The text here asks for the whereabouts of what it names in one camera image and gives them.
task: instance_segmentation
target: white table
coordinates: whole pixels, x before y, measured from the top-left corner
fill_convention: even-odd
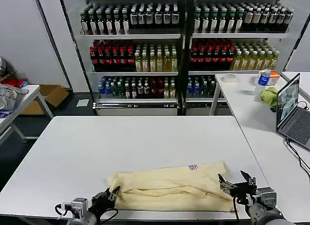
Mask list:
[[[50,111],[49,107],[47,106],[44,98],[40,93],[40,86],[39,85],[27,85],[24,87],[28,89],[29,92],[24,95],[21,102],[18,104],[18,107],[6,118],[0,118],[0,145],[9,137],[9,135],[15,131],[18,137],[22,140],[22,142],[26,142],[27,140],[37,139],[38,137],[27,137],[24,136],[23,133],[14,125],[13,121],[15,118],[33,101],[37,100],[41,105],[42,109],[45,113],[50,117],[53,118],[53,114]]]
[[[214,161],[226,162],[231,182],[244,181],[244,170],[268,187],[233,116],[58,116],[0,193],[0,214],[57,218],[56,204],[90,200],[116,172]],[[238,214],[248,218],[241,206]],[[115,219],[228,220],[235,214],[122,210]]]
[[[287,81],[300,73],[299,93],[310,101],[310,72],[282,72],[281,75]]]
[[[236,83],[222,81],[216,75],[215,95],[222,91],[271,188],[277,192],[278,205],[290,222],[310,222],[310,183],[299,167],[298,159],[286,147],[284,138],[276,133],[276,113],[260,101],[255,101],[253,77],[238,74]],[[279,79],[275,88],[286,84]],[[216,106],[214,99],[212,109]],[[310,163],[310,152],[293,144],[300,156]]]

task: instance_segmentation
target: bottle label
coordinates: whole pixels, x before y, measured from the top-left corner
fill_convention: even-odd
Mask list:
[[[156,72],[156,64],[155,62],[150,62],[151,72]]]
[[[269,59],[265,60],[265,62],[264,62],[264,64],[263,64],[263,69],[268,68],[269,62],[270,62]]]
[[[128,21],[124,21],[123,25],[124,25],[124,32],[125,32],[125,34],[129,34],[129,24],[128,24]]]
[[[155,14],[155,23],[160,25],[163,23],[163,16],[162,14]]]
[[[143,67],[144,72],[148,72],[147,65],[148,65],[147,62],[142,62],[142,67]]]
[[[139,24],[140,25],[145,24],[145,15],[144,14],[138,14],[138,18],[139,18]]]
[[[93,35],[96,35],[97,34],[97,27],[96,27],[96,23],[93,21],[91,22],[91,28],[93,31]]]
[[[232,30],[233,30],[233,24],[234,24],[234,20],[230,20],[230,21],[228,22],[227,32],[232,32]]]
[[[88,28],[86,22],[81,23],[82,29],[81,29],[81,34],[82,35],[88,35]]]
[[[260,69],[261,69],[262,63],[263,63],[262,60],[259,60],[259,61],[257,62],[256,70],[260,70]]]
[[[178,61],[172,61],[172,71],[178,71]]]
[[[236,60],[236,62],[234,63],[234,66],[233,66],[233,70],[234,71],[239,70],[239,65],[240,65],[240,60]]]
[[[248,70],[253,70],[254,64],[255,64],[255,60],[251,60],[250,64],[248,65]]]
[[[234,30],[234,32],[240,32],[241,25],[242,25],[242,20],[237,20],[236,29]]]
[[[211,22],[210,33],[214,33],[216,26],[217,26],[217,20],[213,20]]]
[[[163,64],[162,63],[157,63],[157,71],[162,72],[163,71]]]
[[[221,20],[219,22],[218,33],[222,33],[224,31],[224,27],[225,27],[225,20]]]
[[[109,35],[112,35],[113,32],[112,32],[112,23],[111,23],[111,21],[107,21],[107,28],[108,28]]]
[[[101,21],[98,22],[99,32],[101,35],[105,34],[105,28],[103,26],[103,23]]]
[[[172,14],[172,24],[179,24],[179,14]]]
[[[194,24],[194,33],[198,33],[198,31],[199,31],[199,26],[200,26],[200,20],[195,20],[195,24]]]
[[[164,14],[164,24],[171,23],[171,14]]]
[[[148,24],[148,25],[153,24],[153,15],[152,14],[146,14],[146,24]]]
[[[130,14],[130,22],[132,25],[137,25],[138,24],[138,16]]]
[[[136,70],[137,70],[137,72],[141,71],[141,64],[140,64],[140,62],[136,62]]]
[[[246,70],[247,64],[248,64],[248,61],[247,60],[243,60],[242,64],[241,64],[241,70]]]
[[[120,22],[119,21],[115,21],[114,25],[115,25],[116,34],[120,35],[121,34],[121,24],[120,24]]]
[[[204,20],[202,23],[202,33],[206,33],[208,29],[209,20]]]

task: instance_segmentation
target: dark bottle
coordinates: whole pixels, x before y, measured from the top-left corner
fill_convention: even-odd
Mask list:
[[[273,30],[274,32],[282,32],[281,27],[285,19],[285,12],[286,12],[285,8],[282,8],[281,11],[279,12],[275,26],[274,26],[274,30]]]
[[[251,21],[253,18],[253,8],[250,7],[247,12],[245,12],[243,24],[241,27],[242,32],[249,32],[251,27]]]
[[[251,26],[250,26],[250,31],[251,32],[256,32],[258,30],[258,23],[260,22],[261,19],[261,8],[257,8],[257,10],[253,14]]]
[[[129,34],[129,19],[128,19],[128,13],[127,13],[126,8],[122,10],[122,14],[123,14],[122,23],[123,23],[124,33]]]
[[[236,19],[236,25],[233,28],[234,32],[240,32],[242,23],[243,23],[243,15],[244,15],[244,8],[239,9],[238,18]]]
[[[228,20],[226,21],[226,32],[231,33],[233,32],[233,27],[234,27],[234,22],[235,22],[235,12],[236,9],[235,8],[231,8],[231,12],[229,15]]]
[[[139,18],[139,28],[145,29],[145,13],[143,11],[143,8],[139,9],[138,18]]]
[[[138,14],[136,13],[136,10],[132,8],[130,14],[131,28],[136,29],[138,27],[138,23],[139,23]]]
[[[265,31],[268,19],[269,19],[269,8],[265,8],[265,11],[263,11],[261,14],[261,19],[260,19],[260,22],[259,22],[258,28],[257,28],[258,31],[260,31],[260,32]]]
[[[172,27],[178,28],[179,27],[179,20],[180,20],[180,13],[178,11],[178,6],[173,7],[173,12],[172,12]]]
[[[204,13],[202,16],[202,33],[210,32],[210,24],[209,24],[209,8],[204,9]]]
[[[160,29],[163,27],[163,14],[160,11],[160,8],[156,8],[156,13],[155,13],[155,26],[156,28]]]
[[[165,8],[165,13],[164,13],[164,27],[165,28],[171,28],[171,12],[169,7]]]
[[[147,8],[146,12],[146,28],[151,29],[154,27],[154,17],[150,8]]]
[[[226,12],[227,12],[227,8],[222,8],[221,11],[221,17],[219,19],[218,22],[218,33],[223,33],[224,29],[225,29],[225,23],[226,23]]]

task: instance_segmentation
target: bottle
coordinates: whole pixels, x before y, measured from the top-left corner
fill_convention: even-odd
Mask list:
[[[231,8],[231,12],[230,12],[230,16],[226,22],[226,31],[228,33],[231,33],[233,32],[233,26],[234,26],[234,21],[235,21],[235,12],[236,12],[236,9],[235,8]]]
[[[111,18],[111,10],[106,9],[106,26],[109,35],[113,34],[113,26],[112,26],[112,18]]]
[[[146,9],[146,28],[151,29],[154,26],[154,18],[150,8]]]
[[[265,31],[266,24],[267,24],[267,21],[269,19],[269,14],[270,14],[269,8],[265,8],[265,11],[263,11],[261,14],[261,19],[260,19],[260,22],[259,22],[258,28],[257,28],[258,31],[260,31],[260,32]]]
[[[200,12],[201,9],[200,8],[196,8],[196,16],[195,16],[195,23],[194,23],[194,33],[199,33],[199,29],[200,29]]]
[[[226,22],[226,12],[227,12],[227,8],[222,8],[221,18],[219,19],[219,25],[218,25],[218,33],[224,32],[225,22]]]
[[[157,52],[156,67],[158,72],[163,71],[163,57],[161,51]]]
[[[151,52],[150,69],[151,69],[151,72],[156,72],[156,60],[155,60],[155,53],[154,52]]]
[[[243,13],[244,13],[244,8],[240,8],[239,13],[238,13],[238,18],[236,20],[236,26],[234,28],[234,32],[240,32],[241,30],[241,26],[243,23]]]
[[[160,8],[156,8],[156,13],[155,13],[155,26],[157,29],[160,29],[163,27],[163,14],[160,11]]]
[[[250,31],[251,32],[256,32],[258,29],[258,23],[260,22],[261,19],[261,8],[257,8],[257,10],[253,14],[251,26],[250,26]]]
[[[239,65],[240,65],[240,61],[241,61],[241,51],[237,51],[237,55],[235,56],[232,65],[231,65],[231,70],[232,71],[237,71],[239,70]]]
[[[270,60],[268,68],[270,68],[272,71],[274,71],[276,69],[276,63],[278,61],[279,54],[280,54],[280,51],[278,51],[278,50],[275,51],[274,56]]]
[[[169,11],[169,7],[165,8],[164,13],[164,27],[165,28],[171,28],[171,12]]]
[[[170,52],[166,51],[166,53],[165,53],[164,70],[167,71],[167,72],[170,72],[171,69],[172,69],[172,64],[171,64]]]
[[[214,8],[213,14],[212,14],[212,20],[211,20],[210,33],[215,33],[215,31],[216,31],[216,28],[217,28],[217,12],[218,12],[218,9]]]
[[[149,63],[148,63],[146,52],[142,53],[142,68],[143,68],[143,72],[149,71]]]
[[[264,60],[264,56],[265,56],[265,51],[261,51],[259,57],[256,60],[256,63],[254,65],[254,69],[255,70],[261,70],[262,65],[263,65],[263,60]]]
[[[248,64],[247,64],[246,70],[249,70],[249,71],[254,70],[254,65],[255,65],[256,59],[257,59],[257,51],[254,50],[248,59]]]
[[[247,12],[245,12],[243,24],[241,27],[241,30],[243,32],[249,32],[250,31],[250,25],[253,18],[253,8],[249,8]]]
[[[139,28],[144,29],[145,28],[145,13],[143,11],[143,8],[141,7],[139,9],[138,18],[139,18]]]
[[[178,59],[177,59],[177,56],[176,56],[176,51],[172,52],[171,65],[172,65],[172,71],[173,72],[177,72],[178,71]]]

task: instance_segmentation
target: yellow cloth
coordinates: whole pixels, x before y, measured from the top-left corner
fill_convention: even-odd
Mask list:
[[[218,173],[226,176],[223,162],[117,173],[108,183],[121,186],[118,209],[228,212],[232,198],[220,190]]]

